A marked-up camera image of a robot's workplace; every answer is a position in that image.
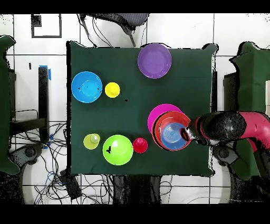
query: red cup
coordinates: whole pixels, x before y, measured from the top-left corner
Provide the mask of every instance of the red cup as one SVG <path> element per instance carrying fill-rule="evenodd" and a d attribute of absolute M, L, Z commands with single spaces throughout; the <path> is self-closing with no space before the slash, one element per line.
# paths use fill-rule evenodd
<path fill-rule="evenodd" d="M 133 149 L 137 153 L 144 153 L 147 150 L 148 144 L 144 138 L 136 138 L 133 142 Z"/>

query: light green cup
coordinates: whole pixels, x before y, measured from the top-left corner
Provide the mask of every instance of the light green cup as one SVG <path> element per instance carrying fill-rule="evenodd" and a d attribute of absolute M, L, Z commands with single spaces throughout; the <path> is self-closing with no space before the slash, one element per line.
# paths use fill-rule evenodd
<path fill-rule="evenodd" d="M 112 165 L 124 165 L 133 155 L 131 141 L 123 135 L 109 137 L 103 145 L 103 156 Z"/>

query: white floor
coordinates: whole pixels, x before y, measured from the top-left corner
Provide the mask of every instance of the white floor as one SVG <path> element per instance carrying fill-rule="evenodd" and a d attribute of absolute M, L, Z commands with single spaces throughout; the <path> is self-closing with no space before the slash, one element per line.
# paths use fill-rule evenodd
<path fill-rule="evenodd" d="M 42 27 L 36 27 L 36 35 L 59 34 L 58 17 L 56 14 L 42 14 Z M 131 48 L 129 37 L 121 27 L 107 21 L 96 21 L 99 30 L 110 41 L 112 46 Z M 93 32 L 91 18 L 86 19 L 92 41 L 98 46 L 107 46 Z M 234 66 L 229 59 L 237 54 L 239 45 L 244 41 L 253 41 L 260 48 L 270 45 L 268 14 L 150 14 L 148 22 L 136 28 L 133 35 L 139 48 L 142 44 L 162 42 L 172 48 L 202 48 L 207 43 L 216 43 L 219 51 L 216 56 L 218 72 L 218 110 L 223 110 L 223 77 L 232 73 Z M 10 68 L 15 69 L 16 110 L 38 109 L 38 67 L 47 65 L 51 69 L 49 81 L 49 118 L 50 125 L 66 121 L 66 41 L 77 41 L 84 46 L 92 46 L 83 27 L 80 27 L 76 14 L 62 14 L 62 38 L 31 38 L 30 15 L 0 15 L 0 35 L 14 37 L 16 44 L 7 51 Z M 35 118 L 34 111 L 17 113 L 17 120 Z M 58 139 L 64 140 L 63 132 Z M 12 149 L 26 141 L 13 138 Z M 43 150 L 49 170 L 52 170 L 52 156 L 48 150 Z M 59 169 L 66 167 L 66 156 L 57 156 Z M 168 183 L 160 188 L 162 203 L 227 203 L 230 192 L 228 169 L 218 165 L 213 158 L 215 175 L 210 178 L 198 176 L 164 176 L 162 180 L 171 182 L 172 190 L 167 193 Z M 100 179 L 100 176 L 85 176 L 89 183 Z M 88 186 L 85 177 L 79 178 L 82 188 Z M 44 161 L 39 158 L 33 166 L 27 166 L 23 178 L 23 190 L 26 203 L 34 203 L 37 193 L 34 186 L 43 188 L 47 179 Z M 85 194 L 100 194 L 100 183 L 93 188 L 83 190 Z M 83 204 L 93 203 L 86 199 Z"/>

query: table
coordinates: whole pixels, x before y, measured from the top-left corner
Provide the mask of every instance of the table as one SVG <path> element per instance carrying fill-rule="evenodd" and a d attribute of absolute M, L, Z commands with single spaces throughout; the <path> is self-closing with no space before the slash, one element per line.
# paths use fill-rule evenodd
<path fill-rule="evenodd" d="M 68 96 L 71 97 L 71 109 L 68 107 L 67 113 L 68 116 L 71 113 L 72 174 L 213 174 L 208 167 L 208 146 L 192 142 L 181 151 L 162 150 L 148 131 L 147 118 L 155 106 L 165 103 L 178 106 L 190 118 L 209 112 L 215 44 L 203 49 L 169 49 L 172 65 L 160 79 L 149 79 L 140 72 L 137 57 L 141 49 L 84 48 L 72 41 L 67 44 L 70 44 L 67 50 L 71 50 L 71 71 L 67 78 L 72 80 L 79 72 L 91 71 L 103 84 L 100 98 L 93 103 L 81 103 L 71 93 Z M 104 93 L 109 82 L 116 82 L 121 88 L 120 95 L 114 99 Z M 83 145 L 84 137 L 90 133 L 101 137 L 94 150 Z M 115 134 L 124 135 L 131 142 L 141 136 L 148 141 L 148 149 L 143 154 L 134 152 L 125 165 L 111 165 L 103 157 L 102 146 Z"/>

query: blue bowl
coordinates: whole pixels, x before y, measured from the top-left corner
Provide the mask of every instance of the blue bowl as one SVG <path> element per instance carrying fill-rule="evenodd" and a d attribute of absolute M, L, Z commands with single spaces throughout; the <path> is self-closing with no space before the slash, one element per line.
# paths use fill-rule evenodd
<path fill-rule="evenodd" d="M 83 71 L 72 80 L 71 90 L 73 96 L 80 102 L 94 102 L 102 92 L 100 78 L 93 72 Z"/>
<path fill-rule="evenodd" d="M 181 137 L 180 131 L 185 128 L 180 123 L 170 123 L 161 132 L 161 141 L 166 148 L 177 150 L 182 148 L 187 141 Z"/>

